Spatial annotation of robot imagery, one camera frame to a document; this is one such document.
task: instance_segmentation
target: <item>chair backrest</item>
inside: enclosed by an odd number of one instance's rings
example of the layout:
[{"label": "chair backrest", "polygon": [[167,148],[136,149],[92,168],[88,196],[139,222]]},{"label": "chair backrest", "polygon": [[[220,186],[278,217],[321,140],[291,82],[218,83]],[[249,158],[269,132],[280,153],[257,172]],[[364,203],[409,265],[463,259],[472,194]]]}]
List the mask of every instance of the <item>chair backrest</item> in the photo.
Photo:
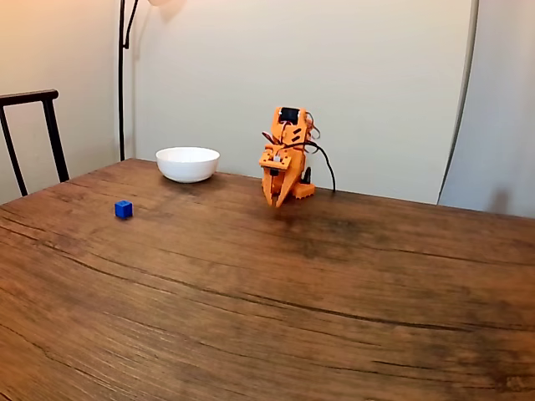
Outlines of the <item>chair backrest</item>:
[{"label": "chair backrest", "polygon": [[54,100],[57,99],[58,96],[58,91],[53,89],[29,92],[26,94],[8,94],[0,96],[0,124],[2,125],[3,136],[6,139],[6,145],[8,146],[9,158],[11,159],[13,171],[18,182],[18,188],[20,189],[22,196],[26,196],[28,191],[26,190],[23,173],[20,170],[17,156],[15,155],[15,148],[13,147],[11,135],[9,134],[8,120],[6,119],[4,107],[15,104],[43,103],[44,118],[47,121],[48,136],[50,137],[50,145],[52,146],[53,159],[56,163],[59,181],[64,182],[69,179],[69,173],[67,171],[67,165],[65,164],[65,156],[63,148],[61,147],[61,140],[59,139],[56,114],[54,113]]}]

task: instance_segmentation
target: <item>table surface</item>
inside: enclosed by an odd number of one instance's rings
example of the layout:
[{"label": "table surface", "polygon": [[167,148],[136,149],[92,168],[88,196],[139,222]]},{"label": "table surface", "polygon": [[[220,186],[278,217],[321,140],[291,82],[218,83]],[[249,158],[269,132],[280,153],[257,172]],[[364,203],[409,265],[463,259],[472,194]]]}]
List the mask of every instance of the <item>table surface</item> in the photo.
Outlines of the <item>table surface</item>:
[{"label": "table surface", "polygon": [[0,399],[533,400],[534,266],[528,219],[127,160],[0,207]]}]

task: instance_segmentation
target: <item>orange 3d-printed part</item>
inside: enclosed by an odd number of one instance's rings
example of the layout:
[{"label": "orange 3d-printed part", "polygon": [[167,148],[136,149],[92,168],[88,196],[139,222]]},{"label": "orange 3d-printed part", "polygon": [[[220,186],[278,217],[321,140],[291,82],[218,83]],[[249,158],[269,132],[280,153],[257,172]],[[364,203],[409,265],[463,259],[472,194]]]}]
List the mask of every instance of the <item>orange 3d-printed part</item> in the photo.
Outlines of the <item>orange 3d-printed part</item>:
[{"label": "orange 3d-printed part", "polygon": [[313,119],[305,109],[279,107],[275,110],[271,134],[263,135],[271,143],[260,158],[264,169],[262,187],[267,203],[271,206],[278,195],[279,207],[288,194],[298,199],[313,195],[315,186],[310,184],[310,169],[303,175],[306,156],[304,144],[312,139]]}]

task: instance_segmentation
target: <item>lamp pole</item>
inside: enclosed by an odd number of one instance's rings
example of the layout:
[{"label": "lamp pole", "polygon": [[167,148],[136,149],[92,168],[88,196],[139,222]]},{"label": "lamp pole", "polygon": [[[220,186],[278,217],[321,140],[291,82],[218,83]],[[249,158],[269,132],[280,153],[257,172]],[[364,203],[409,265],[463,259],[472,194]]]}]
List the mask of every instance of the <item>lamp pole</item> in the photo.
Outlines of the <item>lamp pole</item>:
[{"label": "lamp pole", "polygon": [[124,64],[125,64],[125,0],[120,0],[119,16],[119,148],[120,161],[125,159],[125,94],[124,94]]}]

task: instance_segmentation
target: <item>small blue block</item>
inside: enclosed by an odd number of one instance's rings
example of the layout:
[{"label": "small blue block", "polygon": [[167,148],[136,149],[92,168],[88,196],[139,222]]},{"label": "small blue block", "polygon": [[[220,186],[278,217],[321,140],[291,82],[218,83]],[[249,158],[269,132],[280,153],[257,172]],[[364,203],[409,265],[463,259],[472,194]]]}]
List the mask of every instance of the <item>small blue block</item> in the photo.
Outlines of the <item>small blue block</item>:
[{"label": "small blue block", "polygon": [[132,203],[127,200],[122,200],[115,204],[115,215],[121,219],[128,219],[134,215],[132,210]]}]

